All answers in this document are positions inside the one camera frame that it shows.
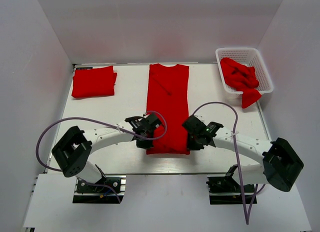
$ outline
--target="folded red cloth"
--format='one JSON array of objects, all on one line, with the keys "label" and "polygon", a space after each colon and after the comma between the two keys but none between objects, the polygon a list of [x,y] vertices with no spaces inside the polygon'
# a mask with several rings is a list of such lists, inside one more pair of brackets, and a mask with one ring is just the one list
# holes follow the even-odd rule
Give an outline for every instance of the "folded red cloth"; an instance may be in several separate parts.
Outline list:
[{"label": "folded red cloth", "polygon": [[242,91],[242,108],[247,108],[261,98],[261,94],[255,88],[259,86],[256,79],[255,67],[247,67],[230,58],[220,61],[225,83]]},{"label": "folded red cloth", "polygon": [[[189,117],[189,67],[181,64],[166,67],[157,63],[151,64],[149,68],[146,110],[162,114],[167,123],[167,131],[162,138],[153,141],[153,148],[148,149],[146,154],[189,155],[188,132],[182,127]],[[158,137],[163,132],[164,128],[160,126],[153,136]]]},{"label": "folded red cloth", "polygon": [[114,67],[76,70],[73,76],[72,97],[114,96],[117,73]]}]

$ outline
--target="white wall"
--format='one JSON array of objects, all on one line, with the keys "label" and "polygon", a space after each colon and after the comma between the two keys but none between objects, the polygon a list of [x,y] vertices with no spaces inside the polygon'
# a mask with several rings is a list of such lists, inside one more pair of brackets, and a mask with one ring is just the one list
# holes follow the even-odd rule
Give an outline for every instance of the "white wall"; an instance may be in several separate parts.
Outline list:
[{"label": "white wall", "polygon": [[282,0],[39,0],[72,63],[208,62],[257,47]]},{"label": "white wall", "polygon": [[313,231],[320,231],[320,0],[283,0],[259,50],[274,83],[261,104],[273,139],[304,162],[297,180]]},{"label": "white wall", "polygon": [[[0,230],[20,231],[36,176],[35,146],[61,114],[72,65],[37,0],[0,0]],[[52,135],[41,157],[48,158]]]}]

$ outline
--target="plastic basket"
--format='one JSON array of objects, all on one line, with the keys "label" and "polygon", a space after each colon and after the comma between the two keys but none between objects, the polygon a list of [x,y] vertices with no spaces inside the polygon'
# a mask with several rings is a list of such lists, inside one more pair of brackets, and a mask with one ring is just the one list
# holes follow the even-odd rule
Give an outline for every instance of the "plastic basket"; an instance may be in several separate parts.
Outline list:
[{"label": "plastic basket", "polygon": [[220,61],[225,57],[228,57],[245,66],[253,66],[255,68],[255,76],[256,79],[259,81],[259,87],[256,89],[260,92],[260,94],[263,95],[266,93],[271,93],[274,90],[274,86],[270,79],[268,70],[257,49],[249,47],[218,48],[215,51],[215,56],[218,63],[223,87],[228,94],[233,94],[236,97],[240,97],[243,92],[236,91],[235,88],[232,88],[226,84],[220,64]]}]

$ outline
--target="crumpled red cloth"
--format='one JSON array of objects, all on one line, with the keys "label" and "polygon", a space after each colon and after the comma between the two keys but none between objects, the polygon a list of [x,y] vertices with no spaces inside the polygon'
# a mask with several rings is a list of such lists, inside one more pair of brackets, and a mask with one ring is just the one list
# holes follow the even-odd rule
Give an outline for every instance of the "crumpled red cloth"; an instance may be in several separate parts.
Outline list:
[{"label": "crumpled red cloth", "polygon": [[243,92],[241,106],[243,109],[261,98],[262,95],[255,89],[259,86],[255,67],[247,67],[230,58],[223,58],[220,65],[225,83]]},{"label": "crumpled red cloth", "polygon": [[[153,148],[146,151],[147,155],[190,154],[187,149],[188,132],[182,127],[189,117],[188,79],[188,66],[150,65],[146,110],[162,114],[167,122],[167,131],[162,138],[153,141]],[[164,128],[160,126],[153,137],[163,132]]]},{"label": "crumpled red cloth", "polygon": [[72,97],[88,98],[114,96],[117,73],[113,66],[76,70],[73,76]]}]

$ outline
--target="red garment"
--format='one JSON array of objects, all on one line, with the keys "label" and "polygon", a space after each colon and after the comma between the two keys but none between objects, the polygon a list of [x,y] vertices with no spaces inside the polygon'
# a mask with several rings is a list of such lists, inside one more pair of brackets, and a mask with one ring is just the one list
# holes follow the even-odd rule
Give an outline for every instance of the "red garment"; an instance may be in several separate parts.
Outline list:
[{"label": "red garment", "polygon": [[[163,115],[167,122],[167,132],[162,138],[153,141],[154,148],[148,149],[147,155],[190,154],[187,150],[188,133],[182,127],[189,117],[188,79],[188,66],[177,64],[166,67],[159,63],[150,65],[146,110]],[[158,137],[163,132],[164,128],[160,126],[153,136]]]},{"label": "red garment", "polygon": [[116,78],[113,66],[76,70],[71,95],[74,98],[114,96]]},{"label": "red garment", "polygon": [[225,83],[237,91],[243,92],[242,108],[249,107],[261,98],[259,91],[254,89],[259,86],[255,67],[247,67],[230,58],[223,58],[220,64]]}]

